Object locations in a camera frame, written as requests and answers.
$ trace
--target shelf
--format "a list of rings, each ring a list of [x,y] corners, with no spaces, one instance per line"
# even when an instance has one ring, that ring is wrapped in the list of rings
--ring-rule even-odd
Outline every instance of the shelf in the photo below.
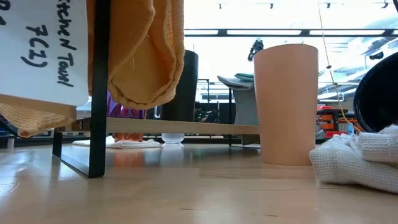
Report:
[[[90,131],[91,118],[78,120],[60,132]],[[214,124],[182,121],[159,121],[132,118],[107,118],[108,133],[185,133],[185,134],[259,134],[258,126]]]

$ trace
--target crumpled white towel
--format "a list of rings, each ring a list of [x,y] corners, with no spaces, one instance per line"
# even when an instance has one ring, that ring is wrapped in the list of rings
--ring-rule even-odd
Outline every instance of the crumpled white towel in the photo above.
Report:
[[[395,127],[377,134],[334,135],[310,152],[318,179],[398,193],[398,128]]]
[[[148,147],[160,147],[160,143],[152,139],[148,141],[118,141],[115,142],[112,136],[108,136],[105,139],[106,147],[114,149],[138,149],[138,148],[148,148]],[[76,146],[90,146],[90,140],[74,141],[72,144]]]

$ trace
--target black trash can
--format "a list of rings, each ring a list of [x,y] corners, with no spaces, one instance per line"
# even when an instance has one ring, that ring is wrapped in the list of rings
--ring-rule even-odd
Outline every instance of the black trash can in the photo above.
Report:
[[[199,56],[185,50],[184,68],[172,101],[161,106],[160,118],[167,121],[193,121],[198,82]]]
[[[358,123],[367,132],[379,132],[398,123],[398,53],[368,71],[353,103]]]

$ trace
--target yellow cable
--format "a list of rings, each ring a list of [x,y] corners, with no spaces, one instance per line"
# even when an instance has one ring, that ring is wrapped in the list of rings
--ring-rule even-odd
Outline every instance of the yellow cable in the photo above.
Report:
[[[332,72],[331,72],[331,67],[330,67],[330,62],[329,62],[329,56],[328,56],[328,50],[327,50],[327,48],[326,48],[325,35],[324,35],[324,33],[323,33],[323,24],[322,24],[321,7],[320,7],[319,1],[318,1],[318,12],[319,12],[319,20],[320,20],[320,22],[321,22],[323,46],[325,47],[326,60],[327,60],[327,62],[328,62],[328,67],[329,67],[328,69],[329,69],[329,73],[330,73],[330,76],[331,76],[331,81],[333,82],[333,87],[334,87],[335,90],[336,90],[337,101],[338,101],[338,105],[340,106],[341,114],[343,115],[344,120],[345,120],[348,124],[352,125],[352,126],[354,127],[354,129],[357,130],[358,132],[361,132],[361,130],[360,130],[359,128],[357,128],[355,125],[351,124],[351,122],[348,121],[348,119],[346,118],[346,115],[344,114],[343,106],[342,106],[341,103],[340,103],[340,97],[339,97],[339,95],[338,95],[338,89],[337,89],[337,86],[336,86],[336,83],[335,83],[335,79],[333,78],[333,74],[332,74]]]

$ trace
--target red object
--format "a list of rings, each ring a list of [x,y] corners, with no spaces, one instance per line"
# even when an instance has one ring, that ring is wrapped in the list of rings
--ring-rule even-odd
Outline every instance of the red object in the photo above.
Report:
[[[332,106],[319,106],[319,107],[317,107],[317,111],[318,110],[327,110],[327,109],[333,109],[333,107]]]
[[[347,131],[327,131],[325,134],[325,138],[333,138],[335,134],[341,135],[341,134],[348,134]]]

